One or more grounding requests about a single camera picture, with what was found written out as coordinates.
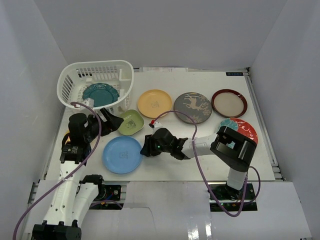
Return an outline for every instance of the red rimmed plate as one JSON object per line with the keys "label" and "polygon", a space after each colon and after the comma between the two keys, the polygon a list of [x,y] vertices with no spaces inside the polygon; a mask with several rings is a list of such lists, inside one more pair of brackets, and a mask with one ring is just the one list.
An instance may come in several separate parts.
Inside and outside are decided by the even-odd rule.
{"label": "red rimmed plate", "polygon": [[238,118],[246,113],[248,103],[245,97],[232,89],[221,89],[211,99],[212,108],[225,118]]}
{"label": "red rimmed plate", "polygon": [[220,122],[220,125],[216,131],[218,131],[220,129],[220,127],[223,127],[223,126],[231,128],[231,129],[237,131],[238,133],[245,135],[246,137],[255,141],[256,144],[258,144],[257,132],[254,129],[254,127],[251,126],[250,123],[248,123],[240,118],[230,117],[230,118],[227,118],[227,119],[223,120],[222,122]]}

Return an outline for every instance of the dish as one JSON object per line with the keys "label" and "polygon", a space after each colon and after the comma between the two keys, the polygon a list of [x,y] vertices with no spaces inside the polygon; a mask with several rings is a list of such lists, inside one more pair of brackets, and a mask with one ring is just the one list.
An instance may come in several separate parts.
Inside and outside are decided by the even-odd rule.
{"label": "dish", "polygon": [[101,107],[116,102],[119,98],[118,91],[106,83],[95,83],[88,86],[82,95],[85,100],[91,98],[94,100],[93,107]]}
{"label": "dish", "polygon": [[[197,92],[186,92],[181,94],[174,102],[173,109],[189,115],[196,124],[205,122],[212,113],[210,101],[204,95]],[[175,113],[179,119],[187,124],[192,121],[180,113]]]}
{"label": "dish", "polygon": [[231,89],[217,91],[212,96],[211,104],[213,109],[225,118],[238,118],[248,109],[245,97]]}
{"label": "dish", "polygon": [[133,109],[125,111],[120,115],[120,117],[123,118],[123,123],[119,127],[118,131],[125,136],[131,136],[135,134],[145,125],[144,119],[136,110]]}
{"label": "dish", "polygon": [[142,161],[140,143],[130,136],[118,136],[108,142],[102,154],[105,167],[115,174],[127,174]]}
{"label": "dish", "polygon": [[[245,135],[246,137],[250,138],[251,140],[255,141],[256,144],[258,144],[258,135],[256,130],[254,129],[253,126],[250,125],[250,123],[239,119],[239,118],[234,118],[230,117],[222,122],[220,122],[218,128],[216,129],[216,132],[220,129],[220,127],[227,126],[238,133]],[[228,144],[228,147],[233,148],[235,143]]]}
{"label": "dish", "polygon": [[171,110],[172,99],[165,91],[152,89],[144,92],[137,104],[139,111],[143,115],[154,119],[163,112]]}

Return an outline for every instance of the blue plate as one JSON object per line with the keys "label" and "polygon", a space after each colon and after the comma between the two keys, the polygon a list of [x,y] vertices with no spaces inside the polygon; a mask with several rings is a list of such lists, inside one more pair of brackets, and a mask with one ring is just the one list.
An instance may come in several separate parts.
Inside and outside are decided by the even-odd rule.
{"label": "blue plate", "polygon": [[132,137],[118,136],[105,146],[102,162],[115,174],[127,174],[135,170],[142,161],[141,145]]}

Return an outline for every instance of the white tabletop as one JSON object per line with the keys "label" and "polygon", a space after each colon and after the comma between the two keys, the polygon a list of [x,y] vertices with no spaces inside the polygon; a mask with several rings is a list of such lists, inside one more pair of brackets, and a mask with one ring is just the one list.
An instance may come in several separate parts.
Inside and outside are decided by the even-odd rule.
{"label": "white tabletop", "polygon": [[[225,72],[138,72],[134,74],[133,97],[130,108],[138,110],[137,101],[139,96],[150,89],[166,91],[171,96],[172,102],[186,92],[201,93],[209,100],[211,100],[213,94],[220,89],[233,89],[241,93],[247,100],[248,109],[240,118],[250,123],[258,135],[258,145],[251,165],[257,168],[262,181],[275,180],[266,144],[244,76],[226,76]],[[46,175],[47,180],[58,179],[61,142],[68,130],[69,117],[72,114],[73,112],[68,108],[64,111]],[[144,144],[145,135],[152,133],[151,128],[148,126],[151,119],[147,117],[143,118],[145,126],[141,131],[132,136],[140,142],[141,146]],[[213,111],[206,122],[198,125],[197,137],[213,134],[223,119],[223,117]],[[177,138],[190,138],[194,133],[194,126],[179,120],[175,113],[169,113],[160,118],[159,121]],[[99,174],[103,176],[105,181],[202,181],[194,158],[181,161],[173,158],[168,153],[162,153],[156,157],[143,157],[140,166],[128,174],[115,174],[110,172],[103,165],[102,153],[106,144],[117,136],[120,136],[120,134],[113,132],[100,139],[96,151],[87,162],[84,171],[85,175]],[[227,180],[229,167],[217,156],[201,156],[199,160],[208,181]],[[257,176],[250,170],[248,179],[250,181],[256,181]]]}

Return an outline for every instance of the small green dish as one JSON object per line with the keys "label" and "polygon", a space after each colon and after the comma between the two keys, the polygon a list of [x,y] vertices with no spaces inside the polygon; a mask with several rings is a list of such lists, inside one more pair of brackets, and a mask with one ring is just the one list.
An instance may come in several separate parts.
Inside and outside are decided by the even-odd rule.
{"label": "small green dish", "polygon": [[125,111],[120,115],[120,117],[123,118],[123,123],[119,127],[118,131],[125,136],[131,136],[135,134],[145,125],[144,119],[136,110],[133,109]]}

